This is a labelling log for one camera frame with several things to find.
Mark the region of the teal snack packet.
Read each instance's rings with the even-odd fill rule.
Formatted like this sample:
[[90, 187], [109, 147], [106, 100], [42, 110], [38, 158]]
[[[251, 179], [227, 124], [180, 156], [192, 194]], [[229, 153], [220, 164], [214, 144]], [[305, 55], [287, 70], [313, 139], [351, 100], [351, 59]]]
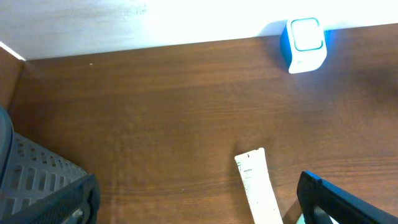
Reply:
[[[332, 217], [329, 217], [331, 219], [332, 224], [339, 224], [335, 219], [333, 219]], [[303, 214], [301, 214], [301, 216], [298, 218], [296, 224], [305, 224], [305, 219]]]

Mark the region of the white cream tube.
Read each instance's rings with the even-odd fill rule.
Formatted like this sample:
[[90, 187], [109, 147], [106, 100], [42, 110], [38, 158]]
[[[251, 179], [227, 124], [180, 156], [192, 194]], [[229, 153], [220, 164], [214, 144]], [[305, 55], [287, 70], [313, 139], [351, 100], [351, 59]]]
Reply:
[[283, 224], [272, 188], [265, 149], [260, 147], [234, 157], [255, 224]]

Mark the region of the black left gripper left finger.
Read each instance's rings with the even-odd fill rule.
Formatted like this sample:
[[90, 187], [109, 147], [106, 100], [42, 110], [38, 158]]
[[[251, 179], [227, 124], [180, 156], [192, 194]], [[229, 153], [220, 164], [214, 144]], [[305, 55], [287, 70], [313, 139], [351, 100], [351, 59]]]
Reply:
[[82, 211], [82, 216], [75, 223], [96, 223], [99, 209], [99, 186], [95, 175], [89, 174], [6, 216], [1, 223], [63, 223], [77, 210]]

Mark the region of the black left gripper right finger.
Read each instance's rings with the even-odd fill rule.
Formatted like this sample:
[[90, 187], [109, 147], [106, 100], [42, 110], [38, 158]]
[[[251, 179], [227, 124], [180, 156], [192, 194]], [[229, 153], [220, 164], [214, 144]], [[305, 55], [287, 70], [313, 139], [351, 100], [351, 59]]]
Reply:
[[397, 223], [397, 217], [355, 197], [321, 177], [303, 171], [297, 197], [305, 223]]

